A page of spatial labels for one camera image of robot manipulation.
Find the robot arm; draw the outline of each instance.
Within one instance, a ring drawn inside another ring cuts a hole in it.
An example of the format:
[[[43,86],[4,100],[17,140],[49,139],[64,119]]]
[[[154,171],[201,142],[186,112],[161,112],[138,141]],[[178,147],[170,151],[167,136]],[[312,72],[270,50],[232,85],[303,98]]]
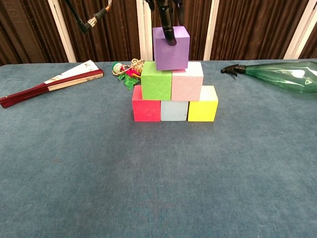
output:
[[[100,21],[100,19],[104,15],[106,15],[107,12],[109,12],[111,5],[112,5],[112,0],[108,0],[108,6],[104,7],[99,12],[95,13],[94,17],[92,17],[86,23],[84,23],[82,21],[82,19],[80,19],[80,17],[77,15],[75,8],[74,8],[73,4],[71,3],[71,1],[65,0],[65,2],[68,5],[68,7],[70,8],[71,12],[73,13],[73,15],[76,19],[77,25],[79,26],[80,31],[83,33],[87,33],[91,28],[93,28],[96,25],[96,23],[98,21]]]
[[[155,10],[154,0],[145,0],[151,9],[151,11]],[[164,35],[166,41],[169,45],[175,46],[177,44],[175,35],[174,35],[174,21],[173,21],[173,3],[172,0],[156,0],[157,6],[159,9],[159,16],[162,22],[162,27],[164,31]],[[184,9],[183,9],[183,0],[173,0],[176,5],[178,21],[180,25],[184,25]]]
[[[166,41],[169,45],[175,46],[177,44],[175,35],[174,35],[174,29],[173,29],[173,15],[174,15],[174,9],[173,9],[173,2],[176,5],[177,15],[178,15],[178,21],[180,25],[184,25],[184,9],[183,9],[183,0],[145,0],[151,9],[151,11],[155,10],[155,1],[157,2],[157,6],[159,9],[159,16],[162,22],[162,27],[164,31],[164,35],[166,38]],[[83,33],[87,33],[92,27],[96,25],[100,19],[106,15],[106,13],[110,10],[112,5],[112,0],[108,0],[108,6],[101,9],[99,12],[94,14],[94,17],[89,19],[86,23],[84,23],[80,17],[77,15],[74,6],[72,5],[70,0],[65,0],[66,4],[72,11],[76,22],[79,26],[79,29]]]

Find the brown curtain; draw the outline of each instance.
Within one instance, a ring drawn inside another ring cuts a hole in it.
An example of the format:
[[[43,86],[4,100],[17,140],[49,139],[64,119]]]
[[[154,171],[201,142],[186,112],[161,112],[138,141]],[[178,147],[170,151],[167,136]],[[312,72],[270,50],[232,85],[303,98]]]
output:
[[[184,0],[185,27],[190,34],[190,60],[203,60],[212,0]],[[174,14],[177,26],[177,14]],[[152,26],[161,27],[159,11],[152,13]]]
[[[46,0],[0,0],[0,65],[68,62]]]
[[[282,59],[308,0],[220,0],[211,60]]]
[[[317,59],[317,24],[315,25],[305,47],[299,57],[300,59]]]
[[[130,61],[140,58],[139,30],[135,0],[114,0],[108,14],[88,33],[79,30],[64,0],[59,0],[78,62]],[[87,22],[107,0],[71,0],[77,14]]]

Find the red block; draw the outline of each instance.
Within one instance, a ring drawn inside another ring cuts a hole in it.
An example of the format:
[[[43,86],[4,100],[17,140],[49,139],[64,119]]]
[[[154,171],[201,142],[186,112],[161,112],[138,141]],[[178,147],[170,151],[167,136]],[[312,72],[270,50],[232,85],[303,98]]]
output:
[[[160,121],[160,101],[143,100],[142,86],[134,86],[132,108],[135,121]]]

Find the foam cube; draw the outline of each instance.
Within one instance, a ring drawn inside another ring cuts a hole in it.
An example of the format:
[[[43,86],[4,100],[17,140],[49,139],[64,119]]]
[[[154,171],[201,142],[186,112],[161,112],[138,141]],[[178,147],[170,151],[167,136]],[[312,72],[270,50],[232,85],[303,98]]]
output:
[[[185,121],[187,120],[188,102],[161,102],[161,121]]]
[[[200,99],[189,102],[188,121],[214,121],[218,97],[213,86],[202,86]]]
[[[173,70],[172,101],[199,101],[203,80],[200,62],[188,62],[188,68]]]
[[[144,101],[142,86],[134,86],[132,108],[135,121],[160,121],[160,101]]]
[[[155,62],[147,61],[143,66],[141,84],[144,100],[170,101],[172,71],[157,71]]]
[[[175,26],[176,46],[170,46],[163,28],[153,28],[154,58],[157,70],[185,69],[188,66],[190,36],[184,26]]]

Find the rope knot decoration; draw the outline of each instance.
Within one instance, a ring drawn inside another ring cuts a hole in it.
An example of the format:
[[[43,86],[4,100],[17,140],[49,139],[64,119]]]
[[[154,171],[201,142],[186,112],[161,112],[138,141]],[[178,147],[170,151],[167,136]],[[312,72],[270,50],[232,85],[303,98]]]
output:
[[[117,76],[119,81],[124,79],[124,85],[131,90],[135,84],[140,82],[144,60],[133,59],[130,65],[115,62],[112,67],[112,74]]]

